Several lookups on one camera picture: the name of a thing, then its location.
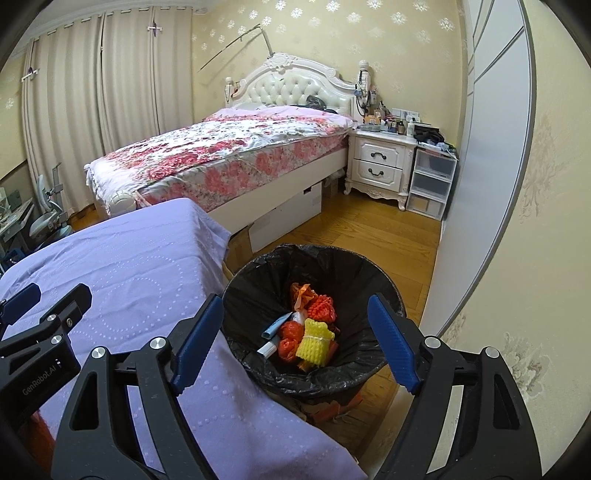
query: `purple bedsheet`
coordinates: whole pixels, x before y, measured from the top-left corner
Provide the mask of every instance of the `purple bedsheet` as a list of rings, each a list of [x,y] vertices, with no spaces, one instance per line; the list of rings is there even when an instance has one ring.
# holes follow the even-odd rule
[[[189,199],[137,210],[67,237],[12,267],[0,298],[31,282],[41,302],[9,327],[26,330],[78,283],[90,287],[92,307],[70,333],[83,364],[97,345],[138,349],[194,315],[210,293],[221,293],[221,263],[229,233]],[[52,434],[73,381],[41,408]],[[137,389],[130,395],[146,463],[160,468]],[[339,479],[366,475],[353,457],[320,430],[270,400],[232,356],[221,333],[191,388],[179,397],[189,426],[221,480]]]

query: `bed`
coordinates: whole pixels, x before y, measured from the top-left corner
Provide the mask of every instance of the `bed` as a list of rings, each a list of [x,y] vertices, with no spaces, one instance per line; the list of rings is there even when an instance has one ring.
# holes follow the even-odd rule
[[[227,78],[227,108],[204,122],[160,135],[162,138],[154,137],[124,147],[123,152],[109,154],[86,166],[87,184],[93,191],[97,209],[108,216],[116,216],[172,198],[189,197],[235,233],[345,167],[348,149],[343,140],[354,129],[355,122],[361,120],[361,115],[355,85],[342,81],[335,69],[313,60],[276,53],[238,82],[235,92],[233,85],[233,80]],[[327,108],[338,115],[320,115],[310,109],[288,107],[305,104],[309,95],[323,100]],[[254,104],[284,108],[255,111]],[[240,124],[233,118],[238,112],[245,120]],[[299,134],[296,131],[286,133],[285,129],[273,131],[269,137],[275,142],[271,144],[268,138],[261,139],[265,129],[256,129],[256,120],[270,115],[309,116],[311,120]],[[319,115],[331,122],[326,129],[318,128]],[[213,132],[219,133],[220,129],[227,129],[228,135],[212,138],[198,147],[215,150],[223,145],[221,151],[208,151],[205,157],[200,151],[196,160],[193,155],[187,162],[187,154],[194,153],[189,148],[181,148],[184,156],[178,155],[178,149],[170,152],[170,145],[188,144],[187,138],[201,140]],[[230,132],[247,145],[235,142],[228,145]],[[148,155],[142,161],[150,157],[146,165],[136,162],[137,154],[143,152]],[[261,157],[265,156],[271,161],[265,162],[263,158],[261,164]],[[112,168],[113,162],[118,167],[131,165],[135,170],[126,172]]]
[[[75,233],[26,257],[0,279],[0,298],[30,282],[43,293],[6,337],[36,325],[80,282],[93,296],[90,310],[70,332],[81,364],[97,345],[124,352],[166,336],[176,322],[193,316],[208,294],[222,292],[229,237],[190,199],[160,203]],[[53,436],[73,382],[41,408]],[[366,478],[346,449],[267,397],[221,333],[195,385],[179,402],[221,480]],[[130,391],[130,403],[145,461],[159,468],[136,390]]]

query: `fishing rod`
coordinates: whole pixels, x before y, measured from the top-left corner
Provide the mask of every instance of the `fishing rod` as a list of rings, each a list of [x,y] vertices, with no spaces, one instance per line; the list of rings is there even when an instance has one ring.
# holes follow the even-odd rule
[[[245,31],[242,35],[240,35],[239,37],[235,38],[234,40],[232,40],[228,45],[226,45],[224,48],[222,48],[219,52],[217,52],[203,67],[201,67],[197,72],[200,72],[201,70],[203,70],[205,67],[207,67],[207,65],[209,65],[220,53],[222,53],[224,50],[226,50],[230,45],[236,43],[238,40],[242,41],[242,37],[244,37],[244,35],[249,34],[250,32],[256,30],[256,29],[261,30],[262,32],[262,36],[265,38],[265,43],[267,44],[267,49],[269,50],[269,56],[268,58],[270,59],[275,52],[271,49],[271,42],[269,42],[269,37],[267,37],[267,32],[265,32],[265,30],[263,30],[263,28],[261,27],[261,24],[257,24],[254,27],[252,27],[250,30]]]

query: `nightstand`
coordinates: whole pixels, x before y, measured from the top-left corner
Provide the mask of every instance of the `nightstand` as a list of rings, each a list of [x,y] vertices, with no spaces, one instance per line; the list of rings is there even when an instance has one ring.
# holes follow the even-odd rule
[[[356,130],[349,136],[345,195],[356,189],[371,198],[398,200],[405,210],[416,146],[404,135]]]

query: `white tufted headboard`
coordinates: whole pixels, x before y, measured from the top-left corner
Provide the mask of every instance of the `white tufted headboard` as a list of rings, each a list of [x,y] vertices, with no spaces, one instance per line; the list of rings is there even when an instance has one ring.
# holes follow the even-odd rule
[[[360,67],[367,70],[367,62]],[[226,78],[226,104],[237,107],[243,103],[267,105],[305,105],[308,95],[326,102],[327,108],[350,115],[363,123],[357,109],[355,84],[344,82],[336,69],[314,60],[301,59],[286,53],[275,53],[245,79],[233,92],[233,80]]]

